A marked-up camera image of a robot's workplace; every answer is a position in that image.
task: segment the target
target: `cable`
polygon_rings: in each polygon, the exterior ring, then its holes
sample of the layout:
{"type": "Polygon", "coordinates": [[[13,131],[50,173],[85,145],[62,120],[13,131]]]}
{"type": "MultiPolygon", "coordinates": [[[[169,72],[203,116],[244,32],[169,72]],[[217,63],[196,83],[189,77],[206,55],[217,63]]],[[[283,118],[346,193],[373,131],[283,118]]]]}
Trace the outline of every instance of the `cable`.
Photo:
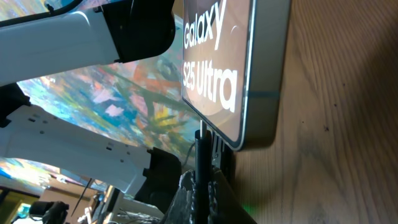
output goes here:
{"type": "Polygon", "coordinates": [[[37,220],[37,219],[34,219],[33,216],[32,216],[31,214],[29,214],[29,218],[30,218],[31,220],[35,221],[35,222],[37,222],[37,221],[42,221],[42,219],[38,219],[38,220],[37,220]]]}
{"type": "Polygon", "coordinates": [[[73,216],[73,214],[75,213],[75,211],[76,211],[76,208],[77,208],[77,206],[79,205],[79,203],[80,203],[81,199],[83,198],[83,196],[84,196],[84,194],[85,194],[85,192],[86,192],[86,190],[87,190],[88,186],[90,186],[92,183],[93,183],[93,179],[92,179],[92,178],[90,178],[90,180],[89,180],[89,181],[88,181],[88,183],[86,184],[86,187],[84,188],[83,192],[81,193],[81,195],[80,195],[80,197],[79,197],[79,200],[77,201],[77,203],[76,203],[76,206],[75,206],[75,208],[73,209],[73,212],[72,212],[72,214],[70,215],[71,217],[72,217],[72,216],[73,216]]]}
{"type": "Polygon", "coordinates": [[[130,216],[126,211],[124,211],[123,209],[119,208],[120,211],[124,212],[129,218],[133,218],[132,216],[130,216]]]}
{"type": "Polygon", "coordinates": [[[193,148],[194,145],[195,145],[195,143],[192,143],[191,147],[190,147],[189,150],[188,150],[187,157],[185,158],[185,161],[184,161],[184,163],[181,165],[181,167],[184,167],[185,165],[187,165],[189,155],[191,154],[191,151],[192,151],[192,148],[193,148]]]}
{"type": "Polygon", "coordinates": [[[126,224],[131,224],[131,223],[134,223],[134,222],[146,222],[146,223],[149,223],[149,224],[156,224],[156,223],[158,223],[158,221],[155,221],[155,220],[148,220],[148,219],[144,219],[144,218],[137,218],[137,219],[135,219],[135,220],[131,220],[131,221],[129,221],[128,223],[126,223],[126,224]]]}

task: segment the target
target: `wood grain surface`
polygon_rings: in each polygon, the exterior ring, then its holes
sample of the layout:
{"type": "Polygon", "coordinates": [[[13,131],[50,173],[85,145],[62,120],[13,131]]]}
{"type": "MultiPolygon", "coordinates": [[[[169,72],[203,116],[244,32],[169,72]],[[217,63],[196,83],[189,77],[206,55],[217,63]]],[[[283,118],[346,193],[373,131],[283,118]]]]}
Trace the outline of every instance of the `wood grain surface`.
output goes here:
{"type": "Polygon", "coordinates": [[[398,1],[293,0],[275,143],[236,155],[258,223],[398,223],[398,1]]]}

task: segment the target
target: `white mount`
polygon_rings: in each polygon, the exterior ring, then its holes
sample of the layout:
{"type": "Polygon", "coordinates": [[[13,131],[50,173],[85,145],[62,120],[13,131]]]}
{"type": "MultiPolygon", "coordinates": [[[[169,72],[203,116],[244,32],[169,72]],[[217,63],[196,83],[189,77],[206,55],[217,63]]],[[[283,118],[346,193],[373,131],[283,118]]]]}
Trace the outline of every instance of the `white mount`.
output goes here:
{"type": "Polygon", "coordinates": [[[0,128],[0,156],[62,167],[135,195],[146,180],[151,155],[58,119],[39,106],[21,106],[0,128]]]}
{"type": "Polygon", "coordinates": [[[0,28],[0,86],[119,59],[102,12],[93,9],[0,28]]]}

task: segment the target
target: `galaxy s25 ultra sign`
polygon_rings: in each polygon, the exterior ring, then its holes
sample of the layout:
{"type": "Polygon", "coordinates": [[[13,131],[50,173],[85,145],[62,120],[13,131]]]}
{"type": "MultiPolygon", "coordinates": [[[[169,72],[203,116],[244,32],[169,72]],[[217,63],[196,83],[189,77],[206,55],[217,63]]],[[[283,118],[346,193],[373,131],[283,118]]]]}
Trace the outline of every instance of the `galaxy s25 ultra sign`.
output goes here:
{"type": "Polygon", "coordinates": [[[242,137],[248,0],[184,0],[182,96],[228,142],[242,137]]]}

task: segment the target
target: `black cable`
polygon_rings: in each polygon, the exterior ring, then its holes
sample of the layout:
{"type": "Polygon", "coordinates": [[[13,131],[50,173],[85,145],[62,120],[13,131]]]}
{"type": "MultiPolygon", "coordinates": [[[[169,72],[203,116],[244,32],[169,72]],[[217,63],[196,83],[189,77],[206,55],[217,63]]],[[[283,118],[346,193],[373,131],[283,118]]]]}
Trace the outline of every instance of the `black cable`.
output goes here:
{"type": "Polygon", "coordinates": [[[192,151],[192,148],[193,148],[194,145],[195,145],[195,143],[193,143],[193,144],[191,145],[191,147],[189,147],[189,150],[188,150],[188,153],[187,153],[187,157],[185,158],[185,161],[184,161],[184,163],[181,165],[181,167],[184,167],[185,165],[187,165],[189,155],[191,154],[191,151],[192,151]]]}
{"type": "Polygon", "coordinates": [[[47,10],[50,12],[50,14],[54,13],[54,7],[52,7],[49,3],[44,3],[44,6],[47,8],[47,10]]]}

